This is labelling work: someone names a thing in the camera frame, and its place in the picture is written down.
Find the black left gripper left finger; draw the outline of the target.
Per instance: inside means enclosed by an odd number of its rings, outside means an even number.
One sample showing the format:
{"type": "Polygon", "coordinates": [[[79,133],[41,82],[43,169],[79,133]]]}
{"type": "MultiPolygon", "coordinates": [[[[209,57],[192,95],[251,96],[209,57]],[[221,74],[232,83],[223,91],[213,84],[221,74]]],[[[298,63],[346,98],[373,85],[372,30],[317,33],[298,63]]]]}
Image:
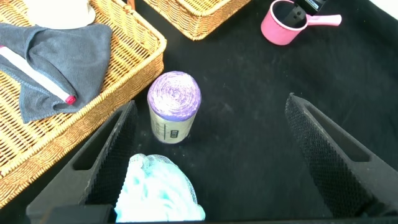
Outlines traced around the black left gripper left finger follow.
{"type": "Polygon", "coordinates": [[[135,101],[117,109],[27,206],[41,218],[62,205],[114,206],[132,156],[138,114],[135,101]]]}

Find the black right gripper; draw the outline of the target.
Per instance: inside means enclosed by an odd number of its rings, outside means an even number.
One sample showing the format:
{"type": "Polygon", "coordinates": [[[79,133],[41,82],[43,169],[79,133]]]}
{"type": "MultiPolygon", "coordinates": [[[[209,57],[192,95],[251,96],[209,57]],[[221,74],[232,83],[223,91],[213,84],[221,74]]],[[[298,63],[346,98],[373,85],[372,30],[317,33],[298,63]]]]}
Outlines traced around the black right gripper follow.
{"type": "Polygon", "coordinates": [[[288,27],[303,27],[307,18],[306,15],[317,14],[327,0],[295,0],[295,3],[283,3],[281,9],[284,16],[281,22],[288,27]]]}

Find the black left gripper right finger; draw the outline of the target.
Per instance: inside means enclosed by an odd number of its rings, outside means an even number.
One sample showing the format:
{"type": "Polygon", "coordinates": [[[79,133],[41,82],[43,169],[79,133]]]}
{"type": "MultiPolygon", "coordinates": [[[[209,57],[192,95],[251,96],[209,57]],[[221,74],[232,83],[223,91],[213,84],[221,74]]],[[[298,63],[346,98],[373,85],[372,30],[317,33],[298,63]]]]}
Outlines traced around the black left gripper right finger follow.
{"type": "Polygon", "coordinates": [[[309,101],[290,93],[285,117],[335,217],[397,215],[397,171],[309,101]]]}

